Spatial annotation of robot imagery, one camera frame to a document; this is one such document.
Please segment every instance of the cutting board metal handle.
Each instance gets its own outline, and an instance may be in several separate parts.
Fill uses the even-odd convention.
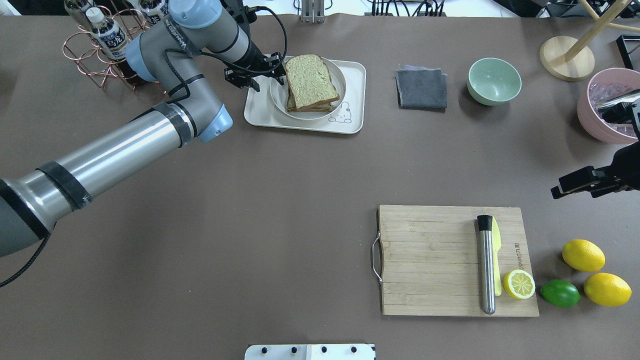
[[[382,257],[382,244],[380,243],[379,231],[376,239],[373,241],[373,245],[371,245],[371,268],[373,269],[373,273],[376,274],[376,277],[378,277],[378,282],[380,283],[380,285],[382,285],[382,276],[380,276],[380,274],[376,270],[376,243],[380,245],[380,257]]]

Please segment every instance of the yellow fruit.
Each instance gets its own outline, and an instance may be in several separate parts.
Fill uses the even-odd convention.
[[[604,253],[598,245],[583,239],[569,241],[562,248],[562,258],[570,267],[596,272],[604,266]]]
[[[528,299],[536,292],[536,283],[528,272],[516,269],[504,276],[504,291],[516,299]]]
[[[620,306],[629,301],[631,288],[619,276],[599,272],[584,282],[584,294],[598,305]]]

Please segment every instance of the black cap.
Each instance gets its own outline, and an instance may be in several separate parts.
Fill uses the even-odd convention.
[[[491,215],[478,215],[478,230],[479,231],[491,231],[491,225],[493,224],[493,216]]]

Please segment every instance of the blue joint cap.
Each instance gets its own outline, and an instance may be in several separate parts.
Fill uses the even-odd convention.
[[[133,71],[135,71],[139,77],[152,83],[153,81],[157,81],[157,79],[154,78],[149,72],[149,69],[147,69],[145,60],[142,60],[142,51],[140,50],[140,38],[142,35],[144,35],[144,33],[140,34],[140,36],[133,39],[133,41],[124,47],[124,54],[127,58],[127,63],[129,63]]]
[[[201,29],[220,18],[220,0],[171,0],[169,13],[175,22],[189,29]]]
[[[231,115],[227,112],[225,105],[222,104],[222,107],[220,108],[220,111],[218,111],[216,117],[214,117],[211,124],[209,124],[209,126],[207,126],[207,128],[198,135],[198,139],[202,142],[210,142],[218,135],[229,130],[233,124],[234,121],[231,119]]]

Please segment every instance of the green lime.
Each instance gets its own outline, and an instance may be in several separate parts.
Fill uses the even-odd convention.
[[[578,289],[564,280],[551,280],[540,288],[540,295],[555,306],[572,307],[580,300]]]

